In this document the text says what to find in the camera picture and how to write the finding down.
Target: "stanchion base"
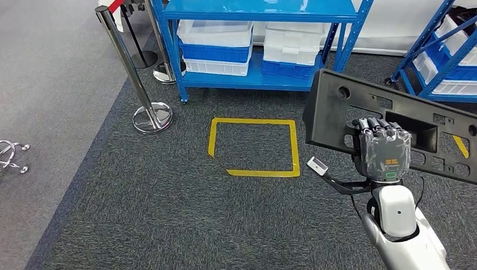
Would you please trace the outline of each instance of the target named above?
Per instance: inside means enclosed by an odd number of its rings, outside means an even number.
[[[181,72],[182,76],[186,73],[186,63],[184,63],[181,60]],[[176,80],[171,80],[169,74],[167,73],[167,69],[165,68],[164,61],[161,61],[156,68],[154,68],[154,71],[152,72],[152,75],[156,80],[159,81],[161,84],[174,84],[176,83]]]
[[[142,51],[142,55],[144,55],[144,60],[146,60],[146,63],[142,61],[141,55],[139,53],[135,53],[131,56],[131,60],[133,60],[134,67],[136,69],[149,68],[158,61],[158,55],[155,52]]]
[[[155,127],[144,107],[140,107],[134,113],[133,125],[134,128],[142,134],[155,134],[163,131],[172,122],[172,109],[169,105],[162,102],[152,102],[151,105],[156,113],[157,121],[161,123],[161,126]]]

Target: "light gray floor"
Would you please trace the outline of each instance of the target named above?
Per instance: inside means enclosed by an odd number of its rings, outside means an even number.
[[[0,140],[31,144],[26,175],[0,174],[0,269],[25,267],[126,79],[96,6],[0,2]],[[130,20],[144,44],[147,13]]]

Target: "green indicator light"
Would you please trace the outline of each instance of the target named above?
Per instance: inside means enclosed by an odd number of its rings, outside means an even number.
[[[394,178],[396,176],[397,176],[397,173],[395,173],[395,172],[386,173],[386,178]]]

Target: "stainless steel stanchion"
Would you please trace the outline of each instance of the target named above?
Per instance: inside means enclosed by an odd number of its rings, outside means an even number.
[[[162,102],[151,103],[146,90],[137,75],[128,50],[124,45],[124,41],[114,24],[111,12],[106,6],[97,7],[95,11],[101,24],[106,29],[108,36],[111,38],[114,47],[118,51],[121,62],[123,63],[129,78],[133,82],[137,96],[141,101],[142,107],[140,107],[133,116],[134,127],[143,134],[154,134],[164,130],[172,122],[172,109]]]
[[[124,16],[124,20],[128,25],[129,31],[131,32],[131,36],[133,37],[134,43],[137,48],[137,53],[131,56],[131,60],[133,60],[134,67],[136,69],[149,68],[158,61],[158,55],[155,52],[143,51],[141,49],[141,46],[139,46],[139,43],[137,42],[136,34],[134,33],[131,23],[129,22],[126,7],[122,4],[119,8],[121,8],[121,13]]]
[[[151,0],[145,0],[144,4],[146,6],[147,14],[149,14],[149,19],[151,20],[154,34],[156,35],[157,44],[159,45],[159,51],[163,57],[163,60],[156,66],[156,68],[154,68],[152,74],[162,84],[174,84],[176,83],[176,78],[174,77],[174,73],[172,72],[172,68],[170,67],[169,55],[167,54],[163,37],[161,35],[161,32],[159,31],[158,23],[155,19],[154,13],[152,12]],[[182,72],[184,72],[185,69],[185,63],[181,63]]]

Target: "robot finger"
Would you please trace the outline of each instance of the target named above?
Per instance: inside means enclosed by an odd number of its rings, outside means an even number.
[[[367,120],[368,120],[368,124],[373,129],[373,131],[376,131],[378,128],[381,128],[381,125],[379,124],[379,122],[376,120],[375,117],[368,117]]]
[[[360,118],[353,122],[354,122],[354,125],[359,126],[361,133],[366,133],[366,134],[372,133],[370,130],[370,125],[368,124],[368,120],[366,118]]]
[[[389,124],[395,129],[402,129],[402,127],[396,122],[390,122]]]
[[[384,119],[378,119],[377,122],[381,125],[381,127],[385,129],[391,128],[391,125],[388,122],[386,122],[386,120]]]

